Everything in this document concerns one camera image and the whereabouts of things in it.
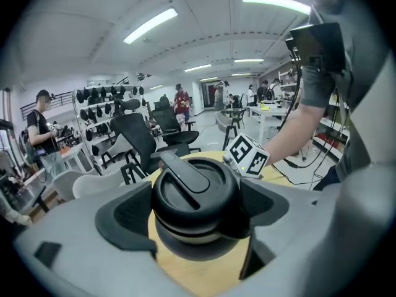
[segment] person in red shirt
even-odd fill
[[[181,84],[176,85],[176,94],[174,95],[174,106],[176,107],[176,114],[184,114],[185,122],[190,118],[189,102],[190,98],[187,92],[183,91]]]

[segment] yellow object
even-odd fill
[[[199,152],[181,158],[206,157],[222,162],[224,153],[225,152],[222,151]],[[145,180],[151,181],[154,185],[160,173],[161,170],[156,170]],[[286,178],[275,171],[271,166],[263,168],[261,175],[265,178],[263,181],[291,186]],[[240,283],[239,273],[248,251],[249,238],[240,240],[230,252],[218,259],[196,262],[183,259],[169,251],[158,236],[153,212],[150,214],[148,220],[148,237],[157,244],[158,251],[156,258],[158,266],[161,267],[169,277],[192,294],[198,297],[215,296],[224,293]]]

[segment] white cube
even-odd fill
[[[269,153],[254,139],[240,133],[226,148],[242,176],[258,178],[269,159]]]

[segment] gray sleeve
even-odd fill
[[[315,68],[303,68],[304,92],[301,103],[306,106],[325,108],[329,104],[335,82],[328,72],[318,72]]]

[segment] fluorescent light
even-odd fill
[[[155,87],[150,88],[150,90],[151,90],[151,89],[160,88],[160,87],[162,87],[162,86],[163,86],[163,85],[158,85],[158,86],[155,86]]]
[[[311,13],[310,6],[294,0],[243,0],[243,2],[271,4],[273,6],[285,7],[308,15]]]
[[[211,77],[211,78],[200,79],[199,81],[200,81],[200,82],[208,82],[208,81],[210,81],[210,80],[215,80],[215,79],[217,79],[217,77]]]
[[[198,67],[193,67],[193,68],[185,69],[184,71],[185,71],[185,72],[191,72],[191,71],[194,71],[194,70],[196,70],[196,69],[206,68],[206,67],[210,67],[210,66],[212,66],[212,65],[207,64],[207,65],[202,65],[202,66],[198,66]]]
[[[235,59],[234,62],[264,62],[263,59]]]
[[[152,18],[151,20],[148,20],[146,23],[144,23],[143,25],[138,27],[136,30],[134,30],[131,34],[129,34],[124,39],[124,43],[131,44],[134,40],[138,39],[143,34],[150,31],[152,28],[155,28],[157,25],[160,25],[161,23],[163,23],[169,19],[172,19],[173,17],[176,17],[177,14],[178,13],[173,8],[168,9],[168,10],[158,14],[156,17]]]
[[[244,72],[241,74],[232,74],[231,76],[248,76],[248,75],[250,75],[250,72]]]

